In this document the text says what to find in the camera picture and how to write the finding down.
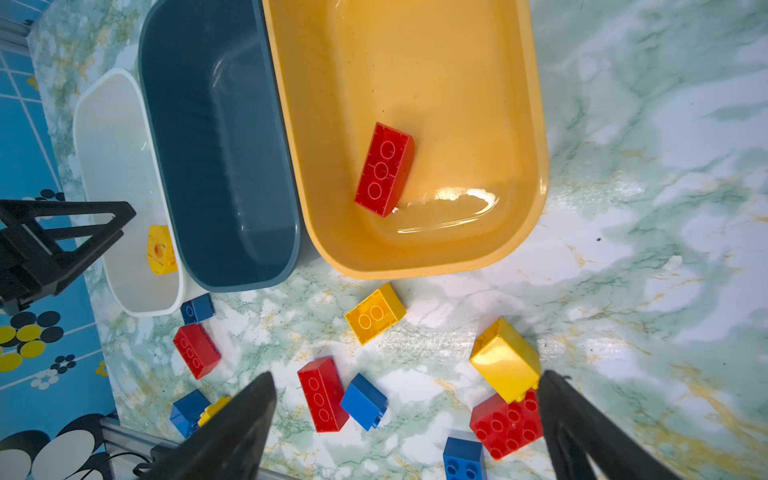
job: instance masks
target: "blue lego brick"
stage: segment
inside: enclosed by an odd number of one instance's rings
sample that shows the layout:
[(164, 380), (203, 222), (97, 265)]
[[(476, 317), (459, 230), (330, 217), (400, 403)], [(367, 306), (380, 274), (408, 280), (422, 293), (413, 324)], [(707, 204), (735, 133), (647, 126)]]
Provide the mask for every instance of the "blue lego brick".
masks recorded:
[(181, 318), (184, 319), (184, 325), (200, 323), (212, 316), (214, 316), (214, 302), (208, 293), (181, 304)]
[(358, 373), (341, 400), (341, 408), (367, 431), (379, 426), (386, 412), (386, 397)]
[(482, 443), (448, 437), (442, 451), (447, 480), (486, 480)]
[(179, 433), (188, 438), (197, 429), (200, 414), (210, 405), (200, 390), (193, 390), (189, 395), (177, 400), (170, 409), (170, 422)]

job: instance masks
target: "plastic bin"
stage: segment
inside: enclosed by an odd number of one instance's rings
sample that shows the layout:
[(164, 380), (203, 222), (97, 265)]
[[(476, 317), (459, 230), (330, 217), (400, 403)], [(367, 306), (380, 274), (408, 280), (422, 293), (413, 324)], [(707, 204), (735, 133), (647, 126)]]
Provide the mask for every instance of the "plastic bin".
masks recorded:
[[(522, 243), (549, 179), (528, 0), (263, 7), (304, 221), (331, 265), (369, 280), (452, 273)], [(355, 205), (377, 121), (415, 139), (384, 219)]]
[(139, 72), (190, 275), (212, 292), (285, 280), (300, 250), (299, 201), (250, 0), (160, 0), (141, 32)]
[(144, 102), (131, 74), (113, 68), (91, 85), (74, 108), (72, 130), (86, 198), (127, 201), (136, 210), (123, 237), (103, 257), (110, 290), (123, 310), (167, 315), (202, 295), (182, 266), (155, 275), (147, 262), (149, 229), (168, 225), (169, 218)]

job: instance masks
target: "red lego brick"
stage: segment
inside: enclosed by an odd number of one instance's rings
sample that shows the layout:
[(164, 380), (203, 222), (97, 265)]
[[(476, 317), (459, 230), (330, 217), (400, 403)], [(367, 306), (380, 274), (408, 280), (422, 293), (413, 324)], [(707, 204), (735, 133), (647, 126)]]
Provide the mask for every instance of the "red lego brick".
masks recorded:
[(414, 150), (413, 137), (377, 122), (355, 203), (380, 217), (392, 213), (406, 187)]
[(219, 351), (199, 323), (182, 326), (176, 332), (174, 345), (197, 380), (208, 375), (221, 360)]
[(325, 358), (307, 363), (299, 370), (299, 382), (304, 391), (317, 432), (338, 432), (349, 419), (341, 408), (344, 390), (333, 359)]
[(535, 442), (544, 435), (536, 391), (530, 389), (522, 402), (510, 404), (492, 396), (472, 410), (469, 428), (496, 460)]

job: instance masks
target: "dark blue bin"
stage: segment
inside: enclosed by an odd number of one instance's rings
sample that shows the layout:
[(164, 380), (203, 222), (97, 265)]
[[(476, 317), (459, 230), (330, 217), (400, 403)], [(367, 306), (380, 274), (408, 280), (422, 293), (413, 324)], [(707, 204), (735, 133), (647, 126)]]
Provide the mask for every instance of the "dark blue bin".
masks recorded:
[(190, 275), (211, 292), (285, 280), (303, 224), (260, 2), (160, 0), (139, 77)]

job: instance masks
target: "table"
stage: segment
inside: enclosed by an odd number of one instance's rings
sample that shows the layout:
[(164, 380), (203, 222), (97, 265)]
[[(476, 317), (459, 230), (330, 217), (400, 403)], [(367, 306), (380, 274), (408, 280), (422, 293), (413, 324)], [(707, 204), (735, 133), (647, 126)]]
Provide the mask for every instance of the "table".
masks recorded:
[[(136, 70), (149, 0), (58, 0), (29, 43), (58, 168), (83, 200), (78, 95)], [(121, 423), (180, 439), (170, 404), (264, 370), (278, 406), (262, 466), (299, 478), (444, 478), (442, 449), (492, 391), (474, 338), (504, 316), (609, 418), (687, 478), (768, 470), (768, 18), (762, 2), (534, 0), (551, 154), (545, 212), (503, 261), (396, 280), (403, 321), (362, 348), (343, 314), (382, 282), (323, 260), (267, 290), (215, 294), (223, 360), (195, 382), (180, 314), (135, 319), (86, 273)], [(296, 371), (333, 355), (389, 397), (378, 429), (313, 432)], [(552, 478), (543, 440), (489, 478)]]

